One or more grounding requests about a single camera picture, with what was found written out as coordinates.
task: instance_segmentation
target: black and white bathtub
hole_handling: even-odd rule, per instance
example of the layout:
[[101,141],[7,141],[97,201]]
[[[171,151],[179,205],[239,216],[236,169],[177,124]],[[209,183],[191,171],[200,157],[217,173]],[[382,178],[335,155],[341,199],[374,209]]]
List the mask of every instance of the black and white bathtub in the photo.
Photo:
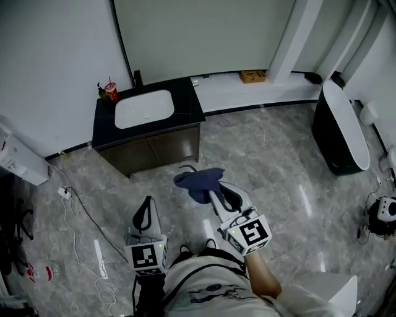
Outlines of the black and white bathtub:
[[323,85],[312,133],[334,174],[350,175],[369,168],[370,154],[358,119],[347,95],[332,80]]

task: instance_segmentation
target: red cup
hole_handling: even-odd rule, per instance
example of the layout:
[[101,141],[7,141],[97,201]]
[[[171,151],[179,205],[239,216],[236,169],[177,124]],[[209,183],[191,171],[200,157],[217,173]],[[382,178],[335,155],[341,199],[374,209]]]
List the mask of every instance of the red cup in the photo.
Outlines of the red cup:
[[105,86],[105,92],[109,95],[112,102],[118,101],[118,93],[115,82],[110,82]]

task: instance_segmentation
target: black sleeve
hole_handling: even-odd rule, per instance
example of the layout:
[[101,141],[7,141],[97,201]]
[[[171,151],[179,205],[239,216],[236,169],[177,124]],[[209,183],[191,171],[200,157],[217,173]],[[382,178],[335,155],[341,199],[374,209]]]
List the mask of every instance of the black sleeve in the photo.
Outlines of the black sleeve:
[[137,282],[142,287],[139,295],[139,302],[136,306],[137,316],[163,316],[161,301],[165,292],[165,274],[155,274],[153,276],[138,277]]

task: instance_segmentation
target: white t-shirt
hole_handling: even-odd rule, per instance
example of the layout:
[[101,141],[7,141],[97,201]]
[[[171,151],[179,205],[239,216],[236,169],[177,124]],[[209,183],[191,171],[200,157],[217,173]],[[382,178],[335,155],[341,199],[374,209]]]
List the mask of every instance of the white t-shirt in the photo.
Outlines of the white t-shirt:
[[[173,266],[165,278],[165,298],[192,271],[219,264],[233,269],[239,266],[222,258],[200,256]],[[252,293],[250,281],[224,267],[207,267],[194,275],[165,306],[167,317],[343,317],[329,302],[298,285],[284,288],[277,300]]]

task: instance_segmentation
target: black faucet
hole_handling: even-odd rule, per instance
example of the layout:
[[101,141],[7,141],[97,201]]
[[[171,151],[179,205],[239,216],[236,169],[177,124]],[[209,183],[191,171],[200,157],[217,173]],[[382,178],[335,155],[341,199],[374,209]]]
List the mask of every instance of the black faucet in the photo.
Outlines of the black faucet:
[[142,90],[142,91],[145,90],[140,71],[135,71],[134,72],[134,80],[132,81],[132,85],[133,85],[134,89],[139,89],[139,90]]

